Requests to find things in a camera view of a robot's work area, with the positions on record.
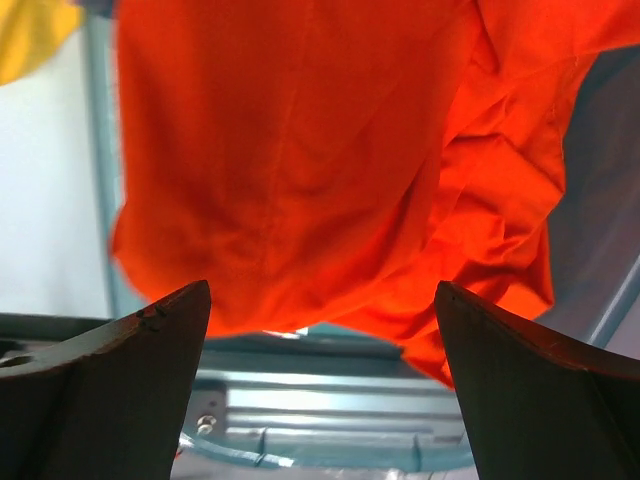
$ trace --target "yellow fabric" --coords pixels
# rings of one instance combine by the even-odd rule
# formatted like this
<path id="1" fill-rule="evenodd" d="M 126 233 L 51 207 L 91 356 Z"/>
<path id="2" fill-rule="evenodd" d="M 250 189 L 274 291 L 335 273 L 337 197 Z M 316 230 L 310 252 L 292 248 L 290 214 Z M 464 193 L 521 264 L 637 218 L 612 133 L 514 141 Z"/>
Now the yellow fabric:
<path id="1" fill-rule="evenodd" d="M 66 0 L 0 0 L 0 85 L 42 65 L 83 19 Z"/>

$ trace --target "screw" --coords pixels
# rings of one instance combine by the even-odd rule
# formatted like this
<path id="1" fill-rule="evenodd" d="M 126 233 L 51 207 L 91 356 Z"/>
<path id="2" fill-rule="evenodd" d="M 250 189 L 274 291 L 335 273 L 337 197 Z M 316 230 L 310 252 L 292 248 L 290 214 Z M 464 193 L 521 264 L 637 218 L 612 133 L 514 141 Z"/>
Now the screw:
<path id="1" fill-rule="evenodd" d="M 201 437 L 213 432 L 213 426 L 218 420 L 213 415 L 203 415 L 198 419 L 198 435 Z"/>

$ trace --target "red cloth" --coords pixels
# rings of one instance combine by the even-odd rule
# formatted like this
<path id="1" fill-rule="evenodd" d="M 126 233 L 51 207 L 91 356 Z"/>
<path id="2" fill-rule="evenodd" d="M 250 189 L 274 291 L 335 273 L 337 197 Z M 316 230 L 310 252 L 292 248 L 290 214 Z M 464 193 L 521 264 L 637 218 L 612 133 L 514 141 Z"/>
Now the red cloth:
<path id="1" fill-rule="evenodd" d="M 126 205 L 150 300 L 205 278 L 209 335 L 333 322 L 451 385 L 441 279 L 553 302 L 546 218 L 595 54 L 637 0 L 123 1 Z"/>

